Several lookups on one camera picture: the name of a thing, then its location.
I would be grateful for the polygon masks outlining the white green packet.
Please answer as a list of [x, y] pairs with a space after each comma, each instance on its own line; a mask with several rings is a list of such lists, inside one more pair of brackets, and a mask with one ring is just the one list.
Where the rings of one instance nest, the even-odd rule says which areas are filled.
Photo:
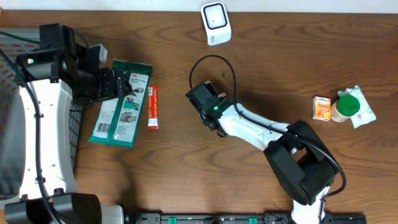
[[132, 148], [153, 66], [114, 60], [113, 68], [123, 72], [132, 92], [125, 97], [102, 102], [89, 142]]

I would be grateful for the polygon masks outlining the red orange stick packet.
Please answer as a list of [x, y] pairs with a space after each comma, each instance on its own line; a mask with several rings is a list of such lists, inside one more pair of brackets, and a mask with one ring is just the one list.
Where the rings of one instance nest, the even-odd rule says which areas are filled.
[[148, 86], [148, 94], [149, 94], [149, 120], [148, 120], [148, 129], [158, 129], [158, 94], [159, 87], [157, 85], [149, 85]]

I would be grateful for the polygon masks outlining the light green tissue packet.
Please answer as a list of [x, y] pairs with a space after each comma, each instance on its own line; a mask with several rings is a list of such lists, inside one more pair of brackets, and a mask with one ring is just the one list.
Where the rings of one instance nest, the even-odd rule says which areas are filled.
[[376, 120], [376, 115], [373, 113], [358, 85], [355, 85], [354, 88], [347, 88], [345, 91], [338, 91], [338, 95], [340, 97], [343, 95], [352, 95], [359, 101], [360, 109], [351, 117], [351, 122], [354, 128], [358, 128], [361, 125], [368, 124]]

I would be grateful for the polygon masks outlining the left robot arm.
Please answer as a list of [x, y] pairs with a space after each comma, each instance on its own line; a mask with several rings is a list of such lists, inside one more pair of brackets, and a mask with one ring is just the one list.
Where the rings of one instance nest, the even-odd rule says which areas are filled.
[[25, 167], [19, 201], [4, 207], [7, 223], [129, 223], [122, 205], [103, 205], [78, 191], [70, 150], [70, 108], [127, 96], [120, 69], [105, 66], [106, 49], [75, 41], [63, 24], [40, 26], [39, 48], [10, 62], [24, 106]]

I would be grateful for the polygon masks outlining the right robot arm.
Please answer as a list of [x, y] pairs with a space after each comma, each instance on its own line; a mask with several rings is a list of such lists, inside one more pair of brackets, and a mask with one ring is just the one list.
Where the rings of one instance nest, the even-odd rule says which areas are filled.
[[325, 200], [332, 196], [329, 189], [336, 175], [344, 172], [308, 123], [278, 123], [226, 96], [203, 96], [193, 105], [207, 129], [222, 138], [240, 138], [263, 152], [294, 201], [294, 223], [324, 222]]

